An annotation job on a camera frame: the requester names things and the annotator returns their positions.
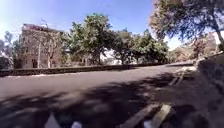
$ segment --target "sidewalk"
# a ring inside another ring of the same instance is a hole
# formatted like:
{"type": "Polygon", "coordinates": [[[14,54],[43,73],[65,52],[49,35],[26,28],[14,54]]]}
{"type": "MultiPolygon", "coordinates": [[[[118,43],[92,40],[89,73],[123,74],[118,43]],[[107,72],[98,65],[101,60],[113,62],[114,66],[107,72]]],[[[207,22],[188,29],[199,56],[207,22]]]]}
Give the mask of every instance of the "sidewalk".
{"type": "Polygon", "coordinates": [[[167,124],[172,124],[172,126],[181,124],[181,126],[195,128],[221,128],[224,126],[223,96],[220,95],[215,85],[197,70],[187,71],[181,82],[174,84],[169,89],[161,90],[161,93],[155,97],[163,103],[173,104],[174,109],[176,107],[174,117],[167,118],[163,126],[167,124]]]}

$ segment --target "road marking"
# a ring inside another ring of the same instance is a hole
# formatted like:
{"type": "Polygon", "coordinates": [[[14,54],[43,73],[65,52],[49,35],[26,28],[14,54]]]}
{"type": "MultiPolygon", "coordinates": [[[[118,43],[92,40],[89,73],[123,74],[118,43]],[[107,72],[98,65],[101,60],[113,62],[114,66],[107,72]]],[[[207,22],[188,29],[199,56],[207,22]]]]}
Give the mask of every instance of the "road marking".
{"type": "Polygon", "coordinates": [[[117,128],[134,128],[140,121],[142,121],[154,108],[159,107],[159,104],[150,104],[136,113],[130,119],[117,128]]]}
{"type": "Polygon", "coordinates": [[[177,71],[175,71],[175,73],[181,72],[181,75],[177,75],[168,85],[169,86],[174,86],[174,85],[178,85],[184,78],[184,74],[186,72],[186,70],[191,70],[194,71],[195,68],[194,67],[182,67],[181,69],[178,69],[177,71]]]}
{"type": "Polygon", "coordinates": [[[153,117],[151,121],[152,128],[159,128],[161,123],[165,120],[166,116],[171,111],[170,105],[163,105],[159,112],[156,113],[156,115],[153,117]]]}

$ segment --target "tree trunk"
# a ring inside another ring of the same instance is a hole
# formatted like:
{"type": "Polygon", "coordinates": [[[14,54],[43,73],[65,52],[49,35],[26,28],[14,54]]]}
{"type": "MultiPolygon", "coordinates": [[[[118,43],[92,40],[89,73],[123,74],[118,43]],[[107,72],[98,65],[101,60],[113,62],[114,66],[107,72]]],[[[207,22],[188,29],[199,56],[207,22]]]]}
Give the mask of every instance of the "tree trunk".
{"type": "Polygon", "coordinates": [[[216,33],[217,33],[217,35],[219,37],[219,40],[220,40],[221,44],[224,45],[224,39],[223,39],[223,37],[221,35],[221,32],[219,30],[219,26],[218,26],[218,23],[217,23],[217,21],[215,19],[215,15],[213,14],[212,17],[213,17],[213,25],[214,25],[213,26],[213,29],[215,29],[215,31],[216,31],[216,33]]]}
{"type": "Polygon", "coordinates": [[[139,58],[138,57],[136,57],[136,62],[137,62],[137,64],[139,63],[139,58]]]}
{"type": "Polygon", "coordinates": [[[98,56],[98,65],[101,65],[100,55],[98,56]]]}
{"type": "Polygon", "coordinates": [[[121,65],[124,65],[124,56],[121,55],[121,65]]]}
{"type": "Polygon", "coordinates": [[[47,67],[51,68],[51,59],[50,59],[50,57],[47,57],[47,67]]]}

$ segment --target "hillside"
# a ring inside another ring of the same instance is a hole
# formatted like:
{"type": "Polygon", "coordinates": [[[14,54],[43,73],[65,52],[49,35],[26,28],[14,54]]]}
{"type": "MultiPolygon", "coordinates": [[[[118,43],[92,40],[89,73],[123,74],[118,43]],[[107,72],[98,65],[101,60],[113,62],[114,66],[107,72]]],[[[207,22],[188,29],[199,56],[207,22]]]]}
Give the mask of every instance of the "hillside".
{"type": "Polygon", "coordinates": [[[197,41],[192,40],[170,51],[169,60],[171,62],[179,62],[195,59],[196,50],[199,48],[200,48],[199,57],[211,56],[215,54],[216,47],[217,44],[213,33],[208,33],[204,38],[198,39],[197,41]]]}

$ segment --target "bush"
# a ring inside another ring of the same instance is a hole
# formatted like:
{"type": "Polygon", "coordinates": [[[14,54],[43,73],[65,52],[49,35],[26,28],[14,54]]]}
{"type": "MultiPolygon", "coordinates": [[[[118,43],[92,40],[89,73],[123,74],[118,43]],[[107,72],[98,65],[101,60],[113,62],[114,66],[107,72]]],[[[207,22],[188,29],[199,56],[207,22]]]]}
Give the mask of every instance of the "bush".
{"type": "Polygon", "coordinates": [[[5,57],[0,57],[0,70],[9,68],[9,60],[5,57]]]}
{"type": "Polygon", "coordinates": [[[23,67],[21,59],[13,59],[13,64],[14,69],[20,69],[23,67]]]}

